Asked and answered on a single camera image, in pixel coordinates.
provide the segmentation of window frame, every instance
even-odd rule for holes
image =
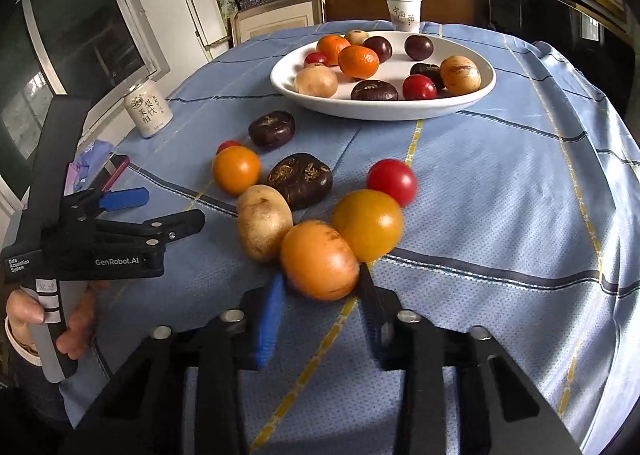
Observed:
[[[27,25],[27,30],[33,45],[40,67],[54,94],[66,94],[64,86],[47,55],[42,43],[42,38],[33,14],[31,0],[21,0],[22,11]],[[131,34],[144,65],[133,72],[127,79],[116,85],[98,101],[89,111],[84,123],[84,132],[87,132],[100,118],[102,118],[112,106],[116,105],[134,86],[145,82],[148,78],[158,80],[169,72],[169,63],[162,54],[158,40],[154,35],[151,25],[146,18],[144,8],[140,0],[116,0],[120,13]]]

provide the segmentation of tablecloth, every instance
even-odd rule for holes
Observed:
[[[206,225],[167,248],[164,276],[114,283],[78,373],[62,384],[76,423],[154,325],[204,325],[273,271],[241,250],[234,200],[210,180],[220,142],[246,138],[272,110],[296,118],[295,138],[260,156],[309,152],[334,187],[294,215],[328,218],[363,188],[382,158],[407,160],[417,200],[402,240],[373,268],[377,284],[437,326],[482,324],[529,375],[586,455],[599,453],[640,395],[640,151],[607,98],[549,45],[462,25],[426,22],[485,56],[497,85],[467,110],[404,122],[317,114],[277,94],[271,67],[323,34],[389,30],[382,21],[329,22],[252,38],[189,77],[169,98],[174,120],[116,152],[132,164],[114,189],[144,186],[149,203],[115,215],[141,222],[200,208]],[[452,375],[447,378],[448,453],[457,448]],[[242,374],[248,439],[278,455],[389,454],[401,374],[370,359],[357,305],[290,295],[274,358]]]

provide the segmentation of orange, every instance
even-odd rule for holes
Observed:
[[[257,183],[260,159],[254,151],[244,146],[232,146],[215,156],[211,170],[216,184],[230,195],[238,197]]]
[[[354,191],[335,207],[331,225],[347,241],[358,261],[374,261],[400,241],[402,210],[382,191]]]
[[[335,34],[327,34],[318,40],[316,50],[326,56],[326,64],[334,67],[338,64],[338,54],[345,47],[351,45],[345,38]]]
[[[289,229],[280,246],[280,263],[293,287],[319,300],[347,296],[360,271],[347,242],[320,220],[306,220]]]
[[[357,80],[367,80],[380,67],[378,55],[361,45],[350,45],[338,54],[338,65],[345,76]]]

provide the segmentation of white plate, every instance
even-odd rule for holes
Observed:
[[[370,78],[391,83],[402,99],[402,82],[416,63],[404,52],[404,40],[412,33],[395,31],[370,32],[371,36],[383,36],[389,40],[394,51],[391,59],[383,63]],[[464,96],[447,96],[445,90],[440,97],[427,101],[351,101],[351,90],[357,82],[347,78],[338,67],[332,67],[338,76],[338,91],[332,98],[315,98],[299,94],[294,88],[296,74],[302,69],[305,57],[316,50],[316,42],[304,45],[284,56],[271,70],[271,84],[287,98],[323,114],[367,120],[411,120],[451,114],[471,106],[484,98],[495,86],[495,70],[486,59],[470,48],[444,38],[428,35],[433,42],[433,54],[424,63],[440,65],[449,56],[466,56],[471,59],[482,77],[480,90]]]

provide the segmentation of red tomato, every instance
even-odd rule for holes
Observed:
[[[316,64],[326,65],[327,58],[321,52],[312,52],[311,54],[307,54],[305,58],[304,67],[315,66]]]
[[[218,146],[218,149],[216,150],[216,155],[219,154],[221,151],[223,151],[223,149],[231,148],[232,146],[242,146],[242,144],[240,144],[236,140],[226,140],[220,146]]]
[[[369,170],[367,188],[386,193],[404,208],[415,199],[418,181],[411,168],[401,160],[383,159]]]
[[[437,95],[436,85],[426,76],[413,74],[402,82],[402,96],[406,101],[434,99]]]

